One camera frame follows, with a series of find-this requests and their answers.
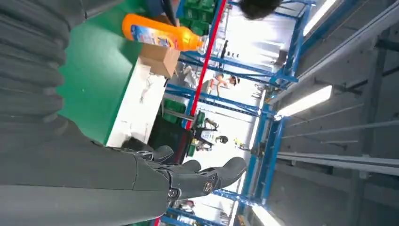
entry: pipe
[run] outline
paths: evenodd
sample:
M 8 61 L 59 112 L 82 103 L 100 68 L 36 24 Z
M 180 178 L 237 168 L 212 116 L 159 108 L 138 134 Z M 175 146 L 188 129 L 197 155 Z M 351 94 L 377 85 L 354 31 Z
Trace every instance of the pipe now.
M 316 132 L 285 136 L 285 137 L 283 137 L 283 139 L 305 137 L 305 136 L 319 135 L 319 134 L 328 134 L 328 133 L 348 132 L 348 131 L 360 130 L 360 129 L 383 128 L 383 127 L 391 127 L 391 126 L 399 126 L 399 120 L 376 122 L 376 123 L 371 123 L 371 124 L 366 124 L 366 125 L 349 126 L 349 127 L 338 128 L 338 129 L 326 129 L 326 130 L 320 130 L 320 131 L 316 131 Z
M 210 59 L 211 53 L 212 53 L 212 47 L 213 47 L 213 44 L 216 39 L 217 29 L 219 27 L 220 20 L 222 19 L 222 14 L 223 14 L 223 9 L 224 9 L 225 4 L 226 4 L 226 0 L 221 0 L 220 8 L 217 12 L 217 17 L 215 20 L 214 30 L 211 33 L 211 38 L 210 38 L 207 52 L 205 55 L 204 66 L 202 67 L 201 76 L 199 78 L 199 84 L 197 87 L 197 91 L 195 92 L 194 101 L 192 102 L 192 109 L 191 109 L 190 115 L 195 115 L 195 111 L 197 109 L 198 99 L 200 98 L 201 89 L 202 89 L 202 83 L 204 82 L 205 72 L 207 71 L 209 59 Z M 189 130 L 190 128 L 191 128 L 191 121 L 188 121 L 186 124 L 186 129 Z
M 307 81 L 314 76 L 317 72 L 326 68 L 327 66 L 336 63 L 342 57 L 350 54 L 355 49 L 359 48 L 365 41 L 376 37 L 381 32 L 396 24 L 399 21 L 399 1 L 394 2 L 390 7 L 388 7 L 384 12 L 376 16 L 372 21 L 370 21 L 363 28 L 359 29 L 341 45 L 331 51 L 329 54 L 324 56 L 315 65 L 311 66 L 304 73 L 298 76 L 298 83 L 294 83 L 288 87 L 287 90 L 281 92 L 276 98 L 270 101 L 270 104 L 275 104 L 277 101 L 281 100 L 283 97 L 292 93 L 293 91 L 300 88 L 304 81 Z

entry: green tabletop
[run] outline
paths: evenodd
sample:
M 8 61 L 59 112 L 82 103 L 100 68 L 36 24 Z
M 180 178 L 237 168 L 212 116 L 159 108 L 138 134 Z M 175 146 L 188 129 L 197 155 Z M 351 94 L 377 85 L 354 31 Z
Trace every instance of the green tabletop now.
M 129 0 L 72 31 L 67 63 L 60 71 L 65 98 L 60 114 L 92 139 L 106 143 L 142 45 L 124 38 L 126 13 L 143 11 L 143 0 Z

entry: yellow object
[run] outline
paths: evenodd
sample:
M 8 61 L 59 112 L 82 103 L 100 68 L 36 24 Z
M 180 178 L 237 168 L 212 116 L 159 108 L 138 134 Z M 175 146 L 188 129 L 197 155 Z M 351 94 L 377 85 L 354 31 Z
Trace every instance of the yellow object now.
M 122 31 L 129 40 L 175 48 L 180 51 L 196 51 L 202 45 L 200 36 L 186 27 L 175 27 L 136 14 L 127 14 Z

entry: person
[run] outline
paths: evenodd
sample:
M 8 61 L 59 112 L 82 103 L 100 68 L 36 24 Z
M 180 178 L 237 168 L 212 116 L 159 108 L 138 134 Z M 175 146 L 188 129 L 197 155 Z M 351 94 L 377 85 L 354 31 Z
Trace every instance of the person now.
M 231 84 L 233 86 L 236 86 L 239 84 L 240 79 L 237 78 L 236 76 L 231 76 L 227 79 L 224 79 L 224 74 L 223 73 L 217 73 L 215 77 L 208 77 L 208 79 L 203 83 L 202 85 L 202 90 L 203 92 L 206 92 L 207 94 L 210 94 L 212 92 L 212 87 L 213 85 L 216 85 L 216 91 L 217 91 L 217 96 L 220 97 L 220 87 L 224 85 L 226 88 L 228 88 L 228 84 Z
M 249 20 L 261 19 L 272 13 L 282 0 L 240 0 L 238 5 Z
M 226 144 L 229 141 L 226 136 L 217 130 L 218 125 L 215 122 L 206 118 L 205 123 L 213 125 L 214 128 L 207 128 L 205 124 L 205 127 L 197 127 L 194 130 L 194 138 L 199 142 L 196 147 L 197 151 L 211 151 L 214 145 L 218 143 Z

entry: metal rail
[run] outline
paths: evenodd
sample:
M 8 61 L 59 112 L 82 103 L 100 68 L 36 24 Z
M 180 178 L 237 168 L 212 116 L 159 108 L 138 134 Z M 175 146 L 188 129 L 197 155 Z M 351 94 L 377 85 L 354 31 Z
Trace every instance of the metal rail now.
M 377 159 L 368 157 L 358 157 L 357 161 L 349 161 L 348 156 L 339 155 L 319 155 L 319 157 L 304 157 L 309 154 L 297 154 L 297 156 L 286 155 L 280 153 L 277 158 L 292 161 L 302 161 L 313 164 L 334 166 L 344 169 L 359 170 L 363 172 L 381 173 L 399 176 L 399 160 L 394 164 L 387 164 L 384 161 L 392 161 L 391 159 Z
M 360 47 L 364 42 L 376 37 L 382 31 L 393 26 L 399 21 L 399 1 L 394 2 L 390 7 L 388 7 L 384 12 L 376 16 L 372 21 L 370 21 L 363 28 L 359 29 L 341 45 L 319 60 L 315 65 L 310 67 L 304 73 L 299 75 L 298 83 L 294 83 L 288 87 L 287 90 L 279 93 L 276 98 L 270 101 L 270 104 L 275 104 L 277 101 L 281 100 L 283 97 L 298 89 L 301 84 L 313 78 L 318 71 L 324 69 L 342 57 L 350 54 L 354 50 Z
M 337 129 L 326 129 L 326 130 L 320 130 L 320 131 L 315 131 L 315 132 L 310 132 L 310 133 L 302 133 L 302 134 L 297 134 L 297 135 L 285 136 L 285 137 L 283 137 L 283 139 L 305 137 L 305 136 L 319 135 L 319 134 L 328 134 L 328 133 L 348 132 L 348 131 L 360 130 L 360 129 L 391 127 L 391 126 L 399 126 L 399 120 L 376 122 L 376 123 L 371 123 L 371 124 L 366 124 L 366 125 L 349 126 L 349 127 L 342 127 L 342 128 L 337 128 Z

